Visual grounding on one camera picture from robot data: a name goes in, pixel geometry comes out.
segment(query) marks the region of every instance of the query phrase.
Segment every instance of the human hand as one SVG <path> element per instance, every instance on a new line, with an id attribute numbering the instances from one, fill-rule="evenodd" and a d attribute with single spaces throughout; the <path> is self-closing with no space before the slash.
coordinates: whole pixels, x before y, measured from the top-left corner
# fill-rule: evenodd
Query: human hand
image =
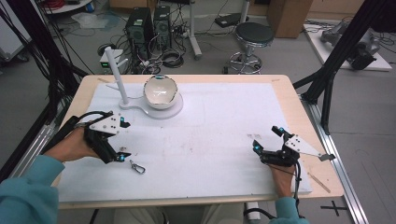
<path id="1" fill-rule="evenodd" d="M 293 179 L 295 166 L 285 167 L 268 165 L 276 186 L 276 193 L 279 198 L 291 196 L 291 180 Z"/>
<path id="2" fill-rule="evenodd" d="M 84 157 L 99 158 L 84 140 L 84 128 L 76 128 L 64 140 L 52 147 L 46 153 L 58 161 L 76 161 Z"/>

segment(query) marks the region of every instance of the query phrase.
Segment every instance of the desktop computer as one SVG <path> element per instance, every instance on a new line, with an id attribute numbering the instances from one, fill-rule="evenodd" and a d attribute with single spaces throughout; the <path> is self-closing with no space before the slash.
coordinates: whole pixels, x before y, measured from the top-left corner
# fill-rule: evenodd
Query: desktop computer
<path id="1" fill-rule="evenodd" d="M 154 11 L 154 30 L 157 35 L 157 49 L 172 48 L 171 8 L 169 6 L 156 6 Z"/>
<path id="2" fill-rule="evenodd" d="M 148 7 L 135 7 L 125 25 L 128 40 L 133 52 L 137 52 L 143 60 L 151 58 L 154 47 L 154 30 L 151 13 Z"/>

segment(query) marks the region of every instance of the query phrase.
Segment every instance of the floor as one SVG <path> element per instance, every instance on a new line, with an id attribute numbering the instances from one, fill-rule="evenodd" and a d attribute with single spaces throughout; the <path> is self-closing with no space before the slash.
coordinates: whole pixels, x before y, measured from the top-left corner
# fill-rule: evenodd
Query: floor
<path id="1" fill-rule="evenodd" d="M 99 46 L 117 40 L 117 35 L 122 34 L 125 25 L 120 17 L 127 16 L 107 13 L 106 1 L 97 3 L 95 13 L 109 20 L 105 29 L 79 29 L 78 24 L 70 19 L 73 13 L 64 13 L 57 20 L 66 30 L 66 40 L 82 61 L 94 74 L 103 74 L 99 64 L 100 56 L 96 51 Z M 217 14 L 212 9 L 206 15 L 205 10 L 206 8 L 200 7 L 197 12 L 197 15 L 202 15 L 196 18 L 197 31 L 208 30 Z M 250 16 L 250 19 L 266 24 L 263 17 Z M 221 30 L 216 24 L 212 25 L 211 31 L 217 34 L 229 32 L 228 29 Z M 187 51 L 183 56 L 184 64 L 179 68 L 162 67 L 161 73 L 221 74 L 226 60 L 241 49 L 233 34 L 197 35 L 197 40 L 203 52 L 201 60 L 194 60 L 191 45 L 185 40 Z M 395 46 L 387 48 L 396 50 Z M 263 60 L 262 75 L 285 74 L 292 82 L 313 74 L 321 67 L 306 34 L 300 34 L 296 39 L 277 38 L 270 48 L 256 49 L 255 53 Z M 394 52 L 381 48 L 379 53 L 394 67 Z M 88 70 L 74 53 L 72 59 L 76 66 Z M 3 108 L 0 113 L 0 165 L 3 166 L 46 105 L 48 83 L 33 61 L 13 61 L 1 67 L 0 71 L 0 107 Z M 301 87 L 297 92 L 305 92 L 308 86 Z M 372 223 L 396 222 L 395 86 L 394 69 L 389 72 L 340 69 L 333 85 L 331 137 L 364 213 Z M 271 214 L 276 213 L 274 203 L 259 202 L 259 205 Z M 203 207 L 178 206 L 167 207 L 166 210 L 172 224 L 194 224 L 200 223 Z M 300 211 L 311 223 L 353 223 L 344 198 L 302 200 Z M 88 223 L 92 213 L 93 209 L 61 210 L 58 223 Z M 113 215 L 114 210 L 102 209 L 95 223 L 112 223 Z M 262 223 L 267 222 L 268 219 L 262 217 Z"/>

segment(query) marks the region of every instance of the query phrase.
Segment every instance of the white stand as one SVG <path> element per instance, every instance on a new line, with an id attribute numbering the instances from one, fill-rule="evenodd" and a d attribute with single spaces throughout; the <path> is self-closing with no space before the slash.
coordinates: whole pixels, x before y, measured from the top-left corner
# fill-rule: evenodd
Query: white stand
<path id="1" fill-rule="evenodd" d="M 187 31 L 187 34 L 189 35 L 189 39 L 191 42 L 192 49 L 194 50 L 194 59 L 199 60 L 202 57 L 202 52 L 201 49 L 199 48 L 197 39 L 195 38 L 195 33 L 194 33 L 194 4 L 195 0 L 190 0 L 190 30 Z"/>
<path id="2" fill-rule="evenodd" d="M 245 0 L 244 5 L 242 6 L 241 20 L 239 21 L 239 23 L 247 21 L 249 5 L 250 0 Z"/>
<path id="3" fill-rule="evenodd" d="M 117 64 L 114 60 L 114 55 L 112 52 L 113 50 L 114 49 L 112 49 L 111 47 L 107 47 L 105 48 L 105 53 L 108 59 L 108 63 L 110 64 L 110 68 L 113 71 L 114 78 L 116 79 L 117 86 L 119 87 L 118 91 L 120 92 L 122 97 L 119 103 L 121 109 L 141 109 L 147 116 L 152 119 L 170 119 L 181 111 L 181 109 L 183 108 L 183 97 L 181 96 L 181 94 L 174 105 L 162 110 L 155 109 L 149 106 L 143 96 L 138 98 L 128 97 L 119 71 L 119 67 L 122 64 L 126 63 L 128 59 L 124 59 L 122 62 Z"/>

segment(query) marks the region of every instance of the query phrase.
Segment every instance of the white base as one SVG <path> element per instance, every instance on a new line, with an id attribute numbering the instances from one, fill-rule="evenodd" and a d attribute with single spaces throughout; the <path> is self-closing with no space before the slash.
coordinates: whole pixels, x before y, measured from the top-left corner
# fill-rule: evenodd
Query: white base
<path id="1" fill-rule="evenodd" d="M 190 42 L 191 42 L 191 46 L 192 49 L 194 50 L 194 59 L 198 60 L 202 57 L 202 52 L 201 49 L 198 45 L 197 39 L 195 38 L 195 36 L 191 36 L 190 30 L 187 30 L 187 34 L 189 36 Z"/>
<path id="2" fill-rule="evenodd" d="M 304 24 L 304 28 L 314 28 L 318 29 L 320 26 L 318 25 L 311 25 L 311 24 Z M 323 43 L 320 41 L 322 32 L 317 32 L 317 33 L 307 33 L 309 40 L 311 41 L 312 45 L 315 48 L 315 51 L 317 52 L 317 55 L 319 56 L 319 59 L 322 63 L 326 62 L 326 60 L 329 58 L 330 53 L 332 52 L 332 44 L 330 43 Z M 373 61 L 370 63 L 366 68 L 363 70 L 371 70 L 371 71 L 390 71 L 392 70 L 392 67 L 378 54 L 373 55 L 376 58 L 376 61 Z M 350 66 L 349 62 L 345 61 L 343 65 L 341 65 L 341 68 L 346 68 L 346 69 L 352 69 L 352 66 Z"/>
<path id="3" fill-rule="evenodd" d="M 128 97 L 128 100 L 128 104 L 125 104 L 123 100 L 120 101 L 121 109 L 140 109 L 152 119 L 170 119 L 176 116 L 183 108 L 183 97 L 181 95 L 177 98 L 174 105 L 162 110 L 149 106 L 143 96 L 139 98 Z"/>

